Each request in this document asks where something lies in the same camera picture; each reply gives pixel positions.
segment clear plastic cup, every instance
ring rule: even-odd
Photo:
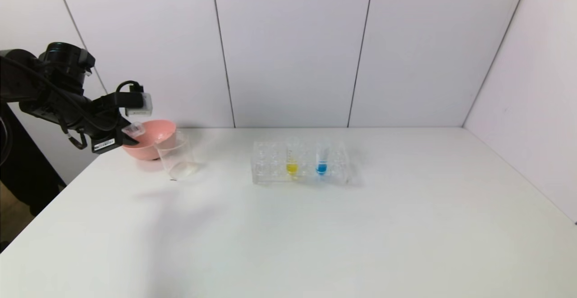
[[[166,140],[155,143],[154,147],[171,179],[183,179],[196,171],[187,134],[175,132]]]

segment test tube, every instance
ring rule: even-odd
[[[326,162],[328,161],[328,153],[330,150],[330,144],[328,142],[320,142],[317,144],[317,173],[319,175],[325,175],[326,173]]]

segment pink bowl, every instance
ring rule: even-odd
[[[150,120],[142,125],[146,133],[135,138],[140,143],[134,146],[123,145],[122,148],[137,160],[156,160],[160,156],[154,143],[169,138],[176,132],[177,125],[169,120]]]

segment floor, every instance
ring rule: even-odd
[[[33,219],[34,216],[30,214],[28,206],[16,199],[2,184],[0,187],[0,242],[2,242],[2,249],[5,247],[5,242],[10,242],[16,238]]]

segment black cable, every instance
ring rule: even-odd
[[[16,67],[22,69],[25,73],[34,76],[35,78],[37,78],[38,80],[41,80],[46,85],[50,86],[50,88],[52,88],[52,90],[54,92],[56,92],[58,95],[63,97],[66,101],[68,101],[68,103],[70,103],[75,109],[77,109],[78,112],[80,113],[80,115],[82,115],[84,117],[84,119],[86,119],[86,121],[88,121],[94,127],[97,127],[98,129],[103,130],[103,131],[110,131],[110,130],[114,130],[116,128],[116,125],[117,125],[116,122],[114,122],[111,125],[111,127],[102,127],[101,125],[95,123],[92,120],[92,117],[86,111],[84,111],[84,109],[80,105],[78,105],[78,103],[76,103],[74,100],[72,100],[70,97],[68,97],[68,95],[63,93],[56,85],[52,84],[49,80],[47,80],[41,74],[35,72],[34,70],[31,70],[30,68],[26,67],[24,64],[21,64],[20,62],[17,62],[16,60],[12,60],[12,59],[6,58],[4,56],[0,56],[0,59],[6,60],[6,62],[8,62],[8,64],[12,64],[13,66],[16,66]]]
[[[135,81],[133,81],[133,80],[127,80],[126,82],[120,83],[120,85],[116,88],[116,92],[117,92],[117,93],[120,92],[120,90],[121,90],[122,87],[124,87],[124,86],[126,86],[126,85],[129,85],[129,84],[132,84],[132,85],[134,85],[135,87],[140,87],[140,84],[138,84],[137,82],[135,82]]]
[[[56,118],[58,119],[58,124],[60,124],[60,128],[62,129],[62,132],[64,132],[64,134],[66,134],[66,136],[68,137],[68,140],[70,140],[70,142],[72,142],[72,145],[74,145],[78,149],[86,148],[88,146],[88,143],[86,142],[86,137],[84,136],[84,132],[77,131],[80,134],[80,140],[82,141],[82,142],[79,142],[78,140],[76,140],[76,138],[74,138],[70,134],[70,132],[68,132],[68,127],[66,126],[66,121],[64,121],[64,119],[62,118],[60,113],[56,113],[55,115],[56,115]]]
[[[2,122],[2,129],[4,130],[4,145],[2,146],[2,152],[0,152],[0,165],[4,164],[10,150],[12,149],[12,129],[10,129],[10,124],[8,120],[0,117],[0,122]]]

